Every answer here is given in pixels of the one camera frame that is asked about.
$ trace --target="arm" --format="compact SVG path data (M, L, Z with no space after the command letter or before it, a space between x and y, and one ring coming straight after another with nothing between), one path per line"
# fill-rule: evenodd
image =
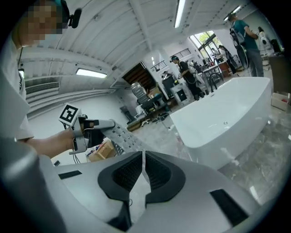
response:
M184 76L188 71L189 71L189 69L186 70L186 71L183 71L183 72L181 73L181 76Z
M183 77L188 71L189 71L189 67L187 65L186 62L183 62L181 61L180 62L180 66L182 67L182 69L184 70L182 73L181 73L181 76Z
M245 26L244 29L251 38L258 39L257 34L253 33L248 26Z
M70 128L45 139L28 139L23 141L32 146L38 155L53 158L62 152L73 149L74 134Z

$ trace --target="box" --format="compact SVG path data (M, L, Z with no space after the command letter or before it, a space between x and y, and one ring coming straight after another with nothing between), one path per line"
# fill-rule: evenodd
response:
M282 100L287 100L287 102L289 102L288 96L281 95L278 93L273 93L272 99L271 99L271 105L274 107L280 108L284 111L287 111L288 103Z
M102 144L97 151L94 151L89 155L89 160L91 162L100 161L103 159L107 159L110 157L114 157L116 155L116 151L111 143L111 141L107 141Z
M158 87L155 87L151 89L150 93L148 94L148 97L151 98L150 96L153 95L155 97L156 94L160 94L160 89Z

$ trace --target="teal shirt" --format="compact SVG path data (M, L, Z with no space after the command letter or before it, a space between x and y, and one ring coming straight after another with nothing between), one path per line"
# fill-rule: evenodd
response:
M248 26L244 21L237 20L234 23L234 28L236 31L240 32L242 35L245 34L245 26ZM245 36L245 48L246 49L258 49L258 46L256 45L256 41L254 38L251 38L247 33Z

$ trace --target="pants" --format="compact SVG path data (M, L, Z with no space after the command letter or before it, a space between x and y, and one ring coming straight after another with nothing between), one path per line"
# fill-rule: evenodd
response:
M258 49L246 50L252 77L264 77L263 60Z
M193 96L195 96L195 95L200 96L200 93L202 92L202 90L196 86L196 83L194 83L194 84L187 83L187 85L188 85Z
M230 69L231 69L231 72L232 72L233 74L235 74L235 73L236 73L236 69L235 69L235 67L233 66L233 64L231 63L230 59L227 59L226 62L227 62L227 64L229 65L229 67L230 67Z

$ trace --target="backpack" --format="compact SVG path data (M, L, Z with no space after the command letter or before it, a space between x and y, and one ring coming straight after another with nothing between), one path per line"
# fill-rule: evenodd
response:
M242 35L239 31L236 31L234 28L235 23L236 22L233 23L233 26L230 30L230 35L232 37L235 48L237 48L239 45L243 46L245 44L246 32L244 33L244 35Z

